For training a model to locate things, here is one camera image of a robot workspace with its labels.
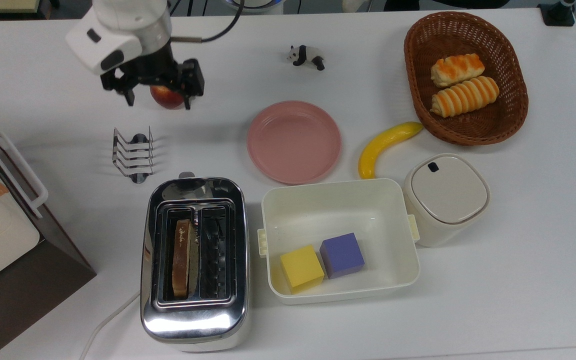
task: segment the white plastic container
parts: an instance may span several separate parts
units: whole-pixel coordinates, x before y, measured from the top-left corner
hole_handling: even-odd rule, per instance
[[[482,175],[455,153],[440,153],[406,176],[404,198],[419,230],[417,244],[439,246],[482,217],[490,189]]]
[[[286,305],[322,303],[390,294],[419,276],[416,226],[402,188],[390,178],[278,187],[262,200],[259,255],[268,283]],[[365,261],[356,273],[290,294],[280,256],[323,240],[354,233]]]

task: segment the banana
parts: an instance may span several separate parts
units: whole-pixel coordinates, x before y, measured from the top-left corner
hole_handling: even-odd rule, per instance
[[[375,136],[366,145],[359,157],[359,177],[362,179],[374,179],[377,157],[391,146],[414,137],[423,128],[424,126],[421,123],[409,121],[400,123]]]

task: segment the toast rack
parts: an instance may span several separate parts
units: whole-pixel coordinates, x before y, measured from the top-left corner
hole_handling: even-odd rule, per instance
[[[143,183],[148,175],[153,175],[153,133],[148,126],[148,137],[139,133],[126,141],[121,132],[114,128],[112,136],[112,164],[121,175],[133,183]]]

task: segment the toaster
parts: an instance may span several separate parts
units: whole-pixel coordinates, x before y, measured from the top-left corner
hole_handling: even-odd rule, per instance
[[[181,295],[173,285],[180,222],[189,222],[193,234]],[[187,177],[157,187],[148,203],[141,267],[141,323],[153,339],[190,353],[237,346],[250,331],[249,276],[245,202],[234,182]]]

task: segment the purple cube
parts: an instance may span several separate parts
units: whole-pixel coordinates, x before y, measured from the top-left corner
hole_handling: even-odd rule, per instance
[[[329,279],[358,272],[365,264],[354,232],[324,240],[319,253]]]

